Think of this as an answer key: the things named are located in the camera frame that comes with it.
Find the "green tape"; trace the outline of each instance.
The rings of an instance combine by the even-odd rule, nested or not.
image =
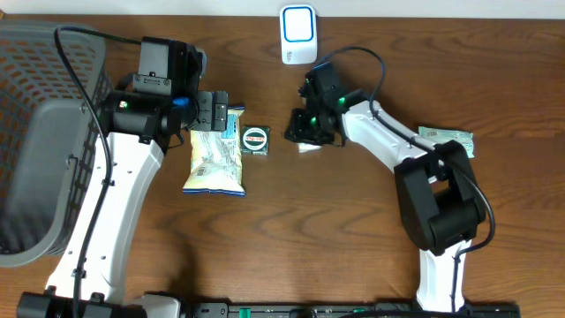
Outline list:
[[[251,309],[249,308],[239,309],[239,318],[251,318]]]

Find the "wood grain surface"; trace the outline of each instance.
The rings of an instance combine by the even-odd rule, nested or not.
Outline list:
[[[418,250],[400,222],[394,178],[359,145],[300,155],[283,138],[308,66],[281,62],[273,18],[11,16],[81,22],[111,34],[205,49],[201,88],[244,103],[244,125],[271,127],[269,155],[244,158],[244,199],[184,195],[191,147],[171,150],[141,211],[127,296],[150,290],[234,302],[411,298]],[[467,258],[470,301],[515,301],[523,317],[565,315],[565,22],[319,19],[320,53],[373,49],[388,77],[378,98],[412,129],[473,132],[473,169],[497,219],[493,243]],[[139,47],[107,42],[116,81]],[[351,87],[371,88],[371,57],[335,60]],[[479,239],[488,230],[479,227]],[[41,292],[57,257],[0,269],[0,317],[23,291]]]

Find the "gray plastic basket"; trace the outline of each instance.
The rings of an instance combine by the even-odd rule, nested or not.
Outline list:
[[[64,251],[92,174],[94,122],[57,54],[57,26],[0,21],[0,267]],[[63,32],[61,43],[97,104],[112,88],[104,40]]]

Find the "white background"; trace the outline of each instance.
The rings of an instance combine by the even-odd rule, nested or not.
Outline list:
[[[0,0],[7,13],[278,16],[284,0]],[[321,17],[565,19],[564,0],[310,0]]]

